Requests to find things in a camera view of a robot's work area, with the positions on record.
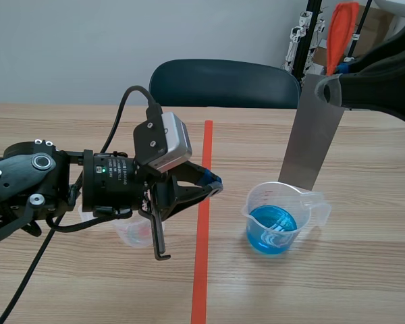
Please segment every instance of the white wall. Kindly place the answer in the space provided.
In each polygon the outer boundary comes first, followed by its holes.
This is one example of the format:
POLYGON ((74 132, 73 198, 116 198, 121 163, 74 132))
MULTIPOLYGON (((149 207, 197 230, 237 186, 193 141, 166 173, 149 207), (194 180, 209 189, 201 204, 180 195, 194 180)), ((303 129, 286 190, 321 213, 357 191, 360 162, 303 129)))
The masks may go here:
MULTIPOLYGON (((327 25, 336 0, 326 0, 327 25)), ((179 58, 283 63, 307 0, 0 0, 0 102, 116 104, 179 58)), ((142 97, 131 103, 143 103, 142 97)))

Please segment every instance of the measuring cup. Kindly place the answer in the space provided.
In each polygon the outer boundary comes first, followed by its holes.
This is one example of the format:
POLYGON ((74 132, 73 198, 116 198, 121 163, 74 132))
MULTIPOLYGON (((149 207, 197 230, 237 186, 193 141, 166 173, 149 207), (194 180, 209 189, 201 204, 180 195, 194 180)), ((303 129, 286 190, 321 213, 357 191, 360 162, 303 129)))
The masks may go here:
MULTIPOLYGON (((78 208, 78 212, 80 213, 82 221, 94 219, 93 213, 84 213, 82 211, 82 206, 78 208)), ((115 221, 110 221, 110 224, 114 227, 118 236, 128 246, 133 248, 143 248, 145 246, 153 245, 151 222, 137 213, 134 213, 129 219, 116 219, 115 221)), ((162 228, 165 230, 165 222, 162 223, 162 228)))
POLYGON ((311 217, 317 226, 324 226, 330 212, 331 205, 324 200, 323 193, 281 182, 265 182, 254 187, 242 209, 248 218, 249 242, 266 254, 287 250, 311 217))

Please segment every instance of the orange object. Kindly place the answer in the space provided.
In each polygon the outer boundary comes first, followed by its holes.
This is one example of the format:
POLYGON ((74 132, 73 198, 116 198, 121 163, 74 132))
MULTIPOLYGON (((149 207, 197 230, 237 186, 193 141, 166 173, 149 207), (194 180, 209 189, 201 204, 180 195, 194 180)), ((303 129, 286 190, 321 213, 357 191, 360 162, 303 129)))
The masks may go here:
MULTIPOLYGON (((211 169, 213 147, 213 120, 206 120, 202 145, 202 166, 211 169)), ((191 324, 206 324, 207 320, 207 270, 209 266, 209 218, 210 199, 198 206, 196 225, 196 249, 194 268, 194 291, 192 293, 191 324)))
POLYGON ((336 70, 354 33, 358 7, 358 2, 343 2, 339 3, 333 12, 327 38, 328 76, 331 76, 336 70))

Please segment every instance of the measuring cup handle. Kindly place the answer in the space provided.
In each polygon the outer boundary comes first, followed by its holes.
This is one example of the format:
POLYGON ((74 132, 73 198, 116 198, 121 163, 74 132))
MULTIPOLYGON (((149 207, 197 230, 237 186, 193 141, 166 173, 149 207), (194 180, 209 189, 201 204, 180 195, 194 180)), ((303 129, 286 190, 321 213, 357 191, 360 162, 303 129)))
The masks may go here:
POLYGON ((303 192, 301 194, 302 204, 310 209, 311 217, 317 219, 319 227, 325 226, 331 212, 331 205, 324 199, 322 192, 303 192))
POLYGON ((326 202, 312 206, 310 210, 311 216, 316 217, 317 226, 323 227, 327 223, 331 212, 331 205, 326 202))

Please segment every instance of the metal plate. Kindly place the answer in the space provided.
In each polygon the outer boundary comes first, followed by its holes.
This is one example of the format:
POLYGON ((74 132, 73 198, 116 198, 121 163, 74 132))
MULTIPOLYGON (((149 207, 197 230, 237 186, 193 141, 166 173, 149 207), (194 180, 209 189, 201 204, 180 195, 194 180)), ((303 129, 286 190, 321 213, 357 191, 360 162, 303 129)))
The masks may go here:
POLYGON ((312 190, 338 129, 345 108, 324 103, 315 96, 325 78, 308 74, 283 160, 279 181, 312 190))

